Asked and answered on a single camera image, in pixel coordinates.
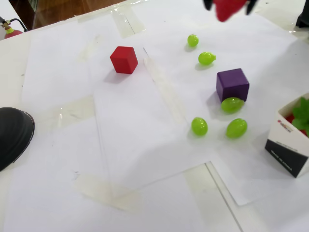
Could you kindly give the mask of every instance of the red fire extinguisher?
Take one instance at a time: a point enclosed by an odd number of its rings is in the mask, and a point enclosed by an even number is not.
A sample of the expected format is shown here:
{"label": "red fire extinguisher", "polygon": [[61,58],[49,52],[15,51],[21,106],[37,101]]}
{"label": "red fire extinguisher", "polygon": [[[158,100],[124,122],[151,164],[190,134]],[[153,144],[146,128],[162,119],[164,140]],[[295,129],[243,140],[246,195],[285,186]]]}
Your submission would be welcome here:
{"label": "red fire extinguisher", "polygon": [[18,21],[21,26],[24,28],[25,32],[27,32],[27,28],[25,27],[25,25],[17,18],[13,18],[11,19],[10,21],[9,20],[4,20],[3,18],[0,17],[0,22],[2,23],[2,27],[5,29],[5,36],[4,38],[7,39],[7,38],[10,38],[10,37],[13,37],[13,36],[16,36],[16,35],[19,35],[19,34],[22,34],[23,32],[19,31],[19,30],[14,30],[12,27],[10,27],[10,24],[11,22],[13,21]]}

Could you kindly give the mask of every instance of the grape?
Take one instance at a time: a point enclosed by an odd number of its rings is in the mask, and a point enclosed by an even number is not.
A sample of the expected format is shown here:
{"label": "grape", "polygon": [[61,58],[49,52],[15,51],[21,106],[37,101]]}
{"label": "grape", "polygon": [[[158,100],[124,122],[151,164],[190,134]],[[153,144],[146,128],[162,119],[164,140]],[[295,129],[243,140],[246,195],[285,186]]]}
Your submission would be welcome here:
{"label": "grape", "polygon": [[229,114],[235,113],[240,110],[245,101],[239,98],[227,98],[221,103],[221,109]]}
{"label": "grape", "polygon": [[196,35],[189,35],[188,44],[190,47],[195,47],[198,44],[198,37]]}
{"label": "grape", "polygon": [[226,136],[230,139],[241,137],[247,131],[247,122],[237,118],[230,122],[226,129]]}
{"label": "grape", "polygon": [[198,136],[203,136],[208,131],[207,123],[201,117],[194,118],[192,123],[191,123],[191,127],[192,127],[194,134],[196,134]]}
{"label": "grape", "polygon": [[210,52],[203,52],[198,56],[198,61],[204,65],[209,65],[216,59],[217,57]]}

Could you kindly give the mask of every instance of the box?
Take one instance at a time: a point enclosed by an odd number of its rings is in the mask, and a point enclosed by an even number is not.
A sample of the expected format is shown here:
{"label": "box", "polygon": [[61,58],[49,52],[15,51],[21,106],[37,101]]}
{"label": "box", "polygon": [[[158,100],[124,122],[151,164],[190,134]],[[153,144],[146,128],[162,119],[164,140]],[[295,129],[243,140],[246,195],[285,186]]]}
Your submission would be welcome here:
{"label": "box", "polygon": [[217,93],[220,101],[227,98],[247,100],[249,82],[242,69],[233,69],[217,73]]}
{"label": "box", "polygon": [[292,110],[300,106],[301,97],[309,99],[309,93],[290,102],[276,113],[265,146],[294,177],[300,177],[309,171],[309,138],[286,120]]}
{"label": "box", "polygon": [[117,47],[111,55],[117,73],[132,74],[138,64],[133,47]]}

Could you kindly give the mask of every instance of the black label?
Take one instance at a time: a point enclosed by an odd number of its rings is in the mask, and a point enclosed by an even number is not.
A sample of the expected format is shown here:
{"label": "black label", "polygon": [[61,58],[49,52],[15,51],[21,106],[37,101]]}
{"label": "black label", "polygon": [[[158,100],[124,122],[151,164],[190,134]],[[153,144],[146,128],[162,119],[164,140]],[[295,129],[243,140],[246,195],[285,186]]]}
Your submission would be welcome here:
{"label": "black label", "polygon": [[295,151],[283,147],[269,139],[267,140],[265,149],[294,177],[297,177],[308,159],[307,156],[301,155]]}

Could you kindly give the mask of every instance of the white table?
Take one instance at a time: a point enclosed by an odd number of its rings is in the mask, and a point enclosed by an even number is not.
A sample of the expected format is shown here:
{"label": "white table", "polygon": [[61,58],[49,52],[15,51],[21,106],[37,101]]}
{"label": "white table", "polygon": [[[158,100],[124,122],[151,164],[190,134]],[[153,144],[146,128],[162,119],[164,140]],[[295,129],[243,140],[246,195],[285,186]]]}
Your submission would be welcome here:
{"label": "white table", "polygon": [[[260,0],[254,11],[309,43],[308,29],[295,28],[297,17],[302,12],[304,2],[305,0]],[[108,14],[108,10],[111,8],[112,6],[47,27],[56,27],[68,21],[78,20],[82,17],[91,17],[102,12]],[[0,42],[0,107],[20,108],[31,34],[32,32],[30,31]],[[0,173],[1,229],[5,217],[5,203],[11,172],[12,170],[9,167]],[[234,202],[211,163],[200,165],[183,174],[188,181],[189,188],[192,190],[202,217],[212,231],[270,231],[251,205],[239,207]]]}

